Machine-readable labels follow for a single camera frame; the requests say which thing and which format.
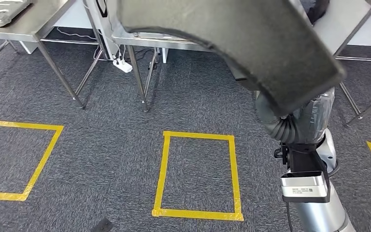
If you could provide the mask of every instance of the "black cushion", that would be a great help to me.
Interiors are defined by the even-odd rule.
[[[286,115],[341,82],[343,69],[288,0],[119,0],[127,32],[166,33],[211,49]]]

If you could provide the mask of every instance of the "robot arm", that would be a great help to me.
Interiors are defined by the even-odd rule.
[[[275,140],[286,144],[317,144],[324,138],[334,99],[332,88],[293,113],[280,117],[274,114],[268,100],[260,94],[256,100],[257,115]]]
[[[288,0],[119,0],[127,32],[210,49],[261,90],[278,116],[339,84],[344,71]]]
[[[344,70],[289,0],[118,0],[117,16],[127,32],[205,46],[258,87],[258,116],[290,167],[283,199],[307,231],[354,231],[322,158],[333,158],[326,127]]]

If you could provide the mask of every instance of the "cable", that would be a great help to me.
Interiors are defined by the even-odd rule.
[[[289,225],[289,230],[291,232],[294,232],[294,228],[292,227],[292,221],[291,221],[291,214],[289,212],[289,203],[286,203],[286,215],[288,216],[288,225]]]
[[[90,8],[85,4],[85,1],[82,1],[82,3],[83,3],[83,5],[84,5],[84,7],[87,8],[87,9],[90,11]],[[110,18],[107,17],[107,19],[108,19],[108,21],[109,21],[110,31],[113,32],[112,23],[110,22]],[[111,40],[111,39],[109,39],[107,36],[104,36],[104,35],[102,34],[101,30],[97,30],[97,31],[98,31],[98,33],[103,37],[103,39],[107,39],[108,41],[112,42],[112,43],[117,47],[118,52],[120,52],[120,46],[117,45],[117,44],[114,42],[114,40]]]
[[[68,36],[78,36],[78,37],[81,37],[81,38],[83,38],[83,37],[88,37],[88,38],[90,38],[90,39],[92,39],[92,40],[96,40],[96,38],[90,37],[90,36],[88,36],[88,35],[79,35],[79,34],[76,34],[76,33],[74,33],[74,34],[68,34],[68,33],[64,32],[64,31],[61,31],[61,30],[59,29],[59,27],[56,27],[56,30],[59,31],[59,32],[62,33],[62,34],[68,35]]]
[[[339,165],[339,160],[336,158],[336,167],[332,172],[328,173],[329,178],[333,177],[339,171],[340,168],[341,166]]]
[[[140,50],[140,51],[135,52],[135,54],[137,55],[137,54],[139,54],[139,53],[142,52],[142,51],[145,51],[145,52],[143,53],[143,55],[142,55],[141,58],[136,59],[137,61],[142,60],[142,59],[145,57],[145,55],[147,54],[147,52],[154,51],[154,49],[151,49],[151,48],[145,48],[145,49],[142,49],[142,50]]]
[[[124,54],[126,53],[126,46],[124,45],[124,51],[123,51],[123,59],[124,59]]]

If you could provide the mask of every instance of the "white cable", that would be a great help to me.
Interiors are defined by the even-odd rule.
[[[126,45],[124,45],[124,51],[123,51],[123,59],[124,59],[124,54],[126,53]]]
[[[83,4],[83,6],[85,7],[85,8],[87,8],[88,10],[89,10],[89,14],[90,14],[90,8],[85,4],[85,1],[83,0],[82,1],[82,4]],[[102,33],[101,33],[101,30],[97,30],[98,31],[98,33],[103,37],[103,38],[106,38],[108,41],[110,41],[110,42],[112,42],[116,47],[117,47],[117,50],[118,50],[118,52],[120,53],[120,46],[119,45],[117,45],[115,42],[114,42],[114,40],[111,40],[111,39],[109,39],[107,36],[104,36]],[[97,48],[96,48],[96,50],[95,50],[95,53],[93,54],[93,59],[95,59],[95,56],[96,56],[96,52],[97,52],[97,50],[99,49],[99,45],[97,46]],[[124,52],[123,52],[123,59],[124,59],[124,53],[126,52],[126,46],[124,45]]]
[[[56,27],[56,30],[59,31],[59,32],[62,33],[62,34],[69,35],[69,36],[88,37],[88,38],[90,38],[90,39],[92,39],[92,40],[96,40],[96,38],[90,37],[90,36],[88,36],[88,35],[79,35],[79,34],[76,34],[76,33],[75,33],[75,34],[68,34],[68,33],[66,33],[66,32],[61,31],[61,30],[59,29],[59,27]]]

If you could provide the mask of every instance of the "white power strip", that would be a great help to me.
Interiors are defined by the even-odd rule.
[[[119,58],[113,60],[113,65],[118,67],[120,70],[122,70],[125,73],[129,73],[131,72],[131,70],[133,70],[133,67],[129,63],[126,63],[124,60],[121,60]]]

